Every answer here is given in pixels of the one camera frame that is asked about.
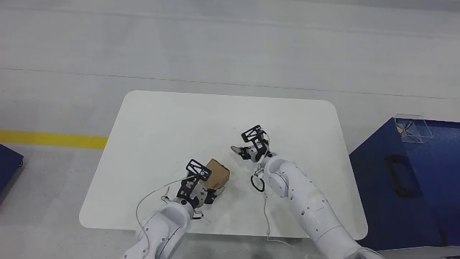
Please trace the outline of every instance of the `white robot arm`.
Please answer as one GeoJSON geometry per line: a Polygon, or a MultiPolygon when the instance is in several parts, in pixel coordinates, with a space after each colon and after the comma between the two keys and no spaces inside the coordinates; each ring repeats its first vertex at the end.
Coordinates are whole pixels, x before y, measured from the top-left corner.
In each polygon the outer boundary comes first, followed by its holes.
{"type": "Polygon", "coordinates": [[[268,178],[268,185],[281,198],[286,198],[298,224],[314,241],[316,247],[328,259],[380,259],[381,255],[360,246],[337,219],[326,197],[293,162],[270,152],[270,139],[267,133],[255,126],[241,134],[245,142],[252,142],[252,147],[235,147],[231,149],[243,159],[259,163],[259,170],[268,178]]]}
{"type": "MultiPolygon", "coordinates": [[[[245,142],[252,142],[254,146],[231,147],[243,159],[259,163],[259,169],[251,178],[253,185],[253,178],[263,171],[268,185],[278,196],[286,198],[298,224],[328,259],[383,258],[361,247],[350,236],[314,182],[295,163],[270,152],[270,140],[264,135],[267,133],[257,125],[241,135],[245,142]]],[[[196,161],[197,165],[189,168],[192,161],[187,170],[195,177],[183,180],[178,197],[172,201],[168,199],[165,207],[142,223],[143,230],[137,237],[139,242],[126,251],[123,259],[169,259],[183,241],[191,219],[199,219],[193,217],[194,209],[216,198],[216,191],[206,190],[198,183],[207,180],[211,171],[196,161]]]]}

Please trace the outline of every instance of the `clear acrylic box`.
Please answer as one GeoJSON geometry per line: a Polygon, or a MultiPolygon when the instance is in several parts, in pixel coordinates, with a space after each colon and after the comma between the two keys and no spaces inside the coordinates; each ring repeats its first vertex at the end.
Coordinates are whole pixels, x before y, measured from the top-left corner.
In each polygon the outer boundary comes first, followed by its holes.
{"type": "Polygon", "coordinates": [[[403,142],[425,143],[433,138],[433,134],[421,115],[397,114],[393,119],[403,142]]]}

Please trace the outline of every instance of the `small brown box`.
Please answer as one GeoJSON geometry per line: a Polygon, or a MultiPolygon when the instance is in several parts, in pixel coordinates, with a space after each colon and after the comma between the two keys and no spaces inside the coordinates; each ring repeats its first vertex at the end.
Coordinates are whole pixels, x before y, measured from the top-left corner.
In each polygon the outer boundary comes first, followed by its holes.
{"type": "Polygon", "coordinates": [[[206,188],[219,189],[230,179],[230,170],[217,162],[216,159],[211,159],[206,167],[212,171],[211,177],[203,182],[206,188]]]}

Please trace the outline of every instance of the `white cable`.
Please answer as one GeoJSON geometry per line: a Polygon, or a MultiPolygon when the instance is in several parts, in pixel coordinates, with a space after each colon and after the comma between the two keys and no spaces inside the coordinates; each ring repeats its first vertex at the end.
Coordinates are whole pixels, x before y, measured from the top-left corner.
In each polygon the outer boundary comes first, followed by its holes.
{"type": "Polygon", "coordinates": [[[137,224],[139,225],[139,227],[141,227],[141,229],[142,229],[142,231],[143,231],[145,237],[147,238],[147,252],[145,253],[144,257],[142,257],[142,259],[146,258],[146,257],[149,255],[149,253],[150,253],[150,238],[149,238],[149,235],[147,234],[147,232],[145,232],[145,229],[144,229],[144,228],[145,228],[145,225],[147,225],[147,223],[151,220],[151,218],[153,218],[153,216],[155,216],[155,215],[158,213],[158,211],[156,211],[156,212],[147,220],[147,222],[142,226],[142,224],[141,224],[141,222],[140,222],[140,220],[139,220],[139,206],[141,205],[141,203],[142,203],[148,196],[152,195],[153,193],[155,193],[155,192],[157,192],[157,191],[159,191],[159,190],[163,189],[164,187],[167,187],[167,186],[169,186],[169,185],[171,185],[171,184],[174,184],[174,183],[176,183],[176,182],[180,182],[180,181],[182,181],[182,180],[186,180],[186,179],[189,179],[189,178],[192,178],[192,177],[195,177],[195,175],[188,176],[188,177],[185,177],[185,178],[182,178],[182,179],[173,181],[173,182],[169,182],[168,184],[166,184],[166,185],[164,185],[164,186],[162,186],[162,187],[160,187],[160,188],[158,188],[158,189],[156,189],[156,190],[154,190],[154,191],[148,193],[148,194],[147,194],[146,196],[144,196],[144,198],[142,198],[141,201],[139,201],[139,203],[137,204],[137,206],[136,206],[136,220],[137,220],[137,224]]]}
{"type": "Polygon", "coordinates": [[[268,242],[279,242],[279,243],[292,247],[291,244],[284,242],[282,240],[270,239],[270,221],[268,219],[267,212],[265,211],[265,209],[267,208],[267,198],[268,198],[267,193],[266,191],[264,191],[264,215],[265,215],[265,219],[267,220],[267,241],[268,242]]]}

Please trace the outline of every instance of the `yellow line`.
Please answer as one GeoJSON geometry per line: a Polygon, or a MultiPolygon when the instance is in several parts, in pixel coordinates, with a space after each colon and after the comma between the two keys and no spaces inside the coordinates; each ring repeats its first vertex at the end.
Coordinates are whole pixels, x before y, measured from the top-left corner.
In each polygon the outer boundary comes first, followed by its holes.
{"type": "Polygon", "coordinates": [[[48,132],[0,130],[0,142],[11,144],[52,145],[61,147],[104,149],[106,147],[107,137],[48,132]]]}

